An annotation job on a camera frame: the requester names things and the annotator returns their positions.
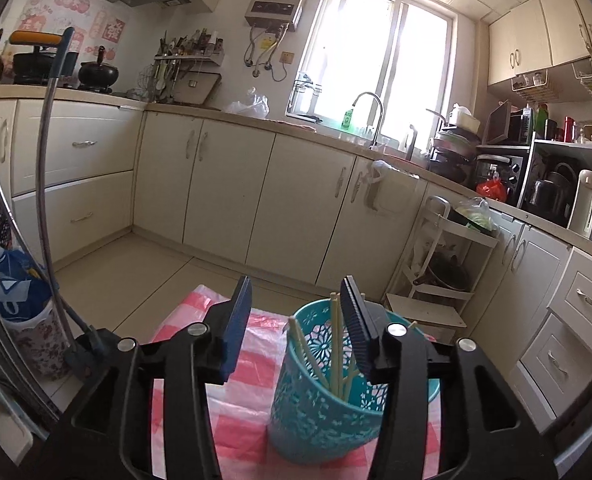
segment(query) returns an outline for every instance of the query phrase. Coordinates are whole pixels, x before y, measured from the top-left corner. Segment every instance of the tiled floor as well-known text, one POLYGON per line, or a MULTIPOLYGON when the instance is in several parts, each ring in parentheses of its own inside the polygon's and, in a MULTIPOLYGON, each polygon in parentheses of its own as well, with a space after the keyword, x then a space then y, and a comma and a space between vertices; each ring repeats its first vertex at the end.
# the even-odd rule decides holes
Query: tiled floor
MULTIPOLYGON (((198 285, 231 296, 240 273, 128 234, 57 272, 60 291, 89 324, 149 341, 156 328, 198 285)), ((318 296, 252 279, 253 306, 293 314, 318 296)), ((80 330, 74 326, 74 335, 80 330)), ((61 409, 80 388, 73 376, 44 384, 61 409)))

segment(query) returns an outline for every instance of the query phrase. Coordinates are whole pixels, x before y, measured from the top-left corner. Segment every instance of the countertop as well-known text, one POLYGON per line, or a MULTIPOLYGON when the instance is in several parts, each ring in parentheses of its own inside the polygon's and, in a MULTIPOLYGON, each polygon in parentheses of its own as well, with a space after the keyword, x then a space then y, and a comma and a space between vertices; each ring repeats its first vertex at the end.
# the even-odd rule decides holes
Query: countertop
MULTIPOLYGON (((45 88, 41 86, 0 85, 0 99, 41 99, 44 97, 44 94, 45 88)), ((58 89, 56 91, 56 99, 128 107, 151 112, 186 115, 210 119, 213 121, 239 124, 240 126, 249 126, 250 128, 258 128, 260 130, 267 130, 277 134, 288 135, 297 137, 298 139, 315 142, 323 146, 328 146, 329 148, 352 153, 364 158, 370 158, 371 160, 383 159, 395 168, 417 174, 422 179, 436 184, 437 186, 445 187, 446 189, 469 198, 477 196, 477 193, 471 189, 461 186, 460 184, 456 184, 455 182, 432 173, 431 171, 420 168, 411 162, 406 162, 389 155, 382 155, 381 153, 374 152, 363 146, 352 144, 346 140, 336 139, 335 137, 319 134, 309 128, 304 128, 296 124, 255 119, 251 117, 228 114, 225 112, 218 112, 216 110, 206 110, 203 108, 143 103, 131 99, 115 97, 112 95, 96 94, 94 92, 71 89, 58 89)), ((506 215, 512 216, 513 218, 519 219, 526 224, 532 225, 541 231, 559 238, 571 246, 578 247, 580 250, 585 251, 592 256, 592 242, 587 238, 570 231, 569 229, 565 229, 538 216, 529 214, 521 209, 497 202, 496 200, 489 200, 489 205, 491 208, 497 210, 500 213, 504 213, 506 215)))

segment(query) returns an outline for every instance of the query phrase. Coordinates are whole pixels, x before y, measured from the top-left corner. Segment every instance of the plastic basket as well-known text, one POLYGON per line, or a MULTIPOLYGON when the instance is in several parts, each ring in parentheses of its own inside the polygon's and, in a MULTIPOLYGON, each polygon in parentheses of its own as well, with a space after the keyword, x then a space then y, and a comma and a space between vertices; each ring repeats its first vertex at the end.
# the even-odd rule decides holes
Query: plastic basket
MULTIPOLYGON (((318 300, 295 313, 326 376, 329 376, 331 348, 329 306, 330 300, 318 300)), ((393 322, 409 325, 406 319, 392 312, 388 314, 393 322)), ((351 384, 348 402, 344 402, 320 384, 309 365, 305 366, 297 358, 289 339, 268 426, 269 441, 276 451, 291 462, 315 464, 340 458, 375 439, 380 432, 387 386, 372 386, 359 374, 351 384)), ((346 330, 343 349, 346 375, 351 357, 351 342, 346 330)), ((429 401, 438 395, 439 390, 440 381, 430 379, 429 401)))

